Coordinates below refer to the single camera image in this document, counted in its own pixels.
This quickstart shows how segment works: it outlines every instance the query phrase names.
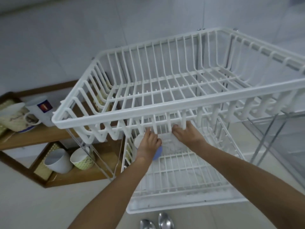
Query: white plastic basket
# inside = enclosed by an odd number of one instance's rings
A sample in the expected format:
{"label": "white plastic basket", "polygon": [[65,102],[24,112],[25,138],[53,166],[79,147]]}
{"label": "white plastic basket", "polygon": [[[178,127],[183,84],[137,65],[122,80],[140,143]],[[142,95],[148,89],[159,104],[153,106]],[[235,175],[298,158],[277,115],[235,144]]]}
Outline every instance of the white plastic basket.
{"label": "white plastic basket", "polygon": [[[290,112],[305,93],[304,70],[304,57],[231,29],[181,34],[99,53],[52,121],[91,143],[165,121],[214,125],[218,116],[230,122]],[[159,114],[166,118],[157,122]]]}
{"label": "white plastic basket", "polygon": [[[171,114],[171,117],[177,118],[177,114]],[[156,118],[161,121],[166,116]],[[203,119],[202,126],[199,130],[209,144],[245,160],[221,118],[214,127]],[[162,155],[152,162],[132,195],[126,209],[129,214],[246,201],[210,164],[181,146],[169,132],[167,124],[158,126],[156,132],[162,139]],[[136,156],[133,139],[138,133],[134,129],[132,137],[125,141],[122,172]]]}

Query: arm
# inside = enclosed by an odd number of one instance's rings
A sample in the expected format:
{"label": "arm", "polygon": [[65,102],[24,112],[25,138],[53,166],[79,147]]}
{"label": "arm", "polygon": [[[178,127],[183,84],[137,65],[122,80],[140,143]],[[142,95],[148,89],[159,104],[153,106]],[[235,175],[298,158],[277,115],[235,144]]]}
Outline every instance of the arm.
{"label": "arm", "polygon": [[69,229],[115,229],[161,144],[158,135],[147,129],[135,161],[78,214]]}
{"label": "arm", "polygon": [[179,141],[217,169],[277,228],[305,228],[305,196],[263,169],[209,145],[190,121],[174,125]]}

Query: upper dish rack basket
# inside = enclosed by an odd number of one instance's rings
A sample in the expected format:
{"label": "upper dish rack basket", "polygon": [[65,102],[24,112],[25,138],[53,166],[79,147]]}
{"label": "upper dish rack basket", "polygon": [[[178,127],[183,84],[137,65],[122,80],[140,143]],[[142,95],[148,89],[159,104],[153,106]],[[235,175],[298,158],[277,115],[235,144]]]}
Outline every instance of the upper dish rack basket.
{"label": "upper dish rack basket", "polygon": [[231,29],[176,35],[100,52],[52,121],[91,143],[186,120],[290,112],[305,92],[304,70],[304,57]]}

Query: person's right arm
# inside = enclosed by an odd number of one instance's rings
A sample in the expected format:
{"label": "person's right arm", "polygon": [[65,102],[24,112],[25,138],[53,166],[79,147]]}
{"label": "person's right arm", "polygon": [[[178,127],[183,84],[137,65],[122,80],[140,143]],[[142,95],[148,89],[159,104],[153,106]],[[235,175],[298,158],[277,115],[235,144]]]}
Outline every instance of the person's right arm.
{"label": "person's right arm", "polygon": [[217,169],[277,228],[305,228],[302,193],[271,173],[209,145],[190,121],[185,130],[174,125],[172,133]]}

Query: spoon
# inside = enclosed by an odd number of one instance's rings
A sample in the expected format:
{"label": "spoon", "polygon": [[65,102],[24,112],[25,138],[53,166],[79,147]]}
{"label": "spoon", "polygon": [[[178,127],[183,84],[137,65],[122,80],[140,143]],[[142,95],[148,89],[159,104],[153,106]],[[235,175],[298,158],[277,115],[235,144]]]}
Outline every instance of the spoon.
{"label": "spoon", "polygon": [[165,212],[159,214],[158,223],[161,229],[174,229],[173,220]]}
{"label": "spoon", "polygon": [[156,229],[154,223],[148,219],[142,219],[140,222],[140,229]]}

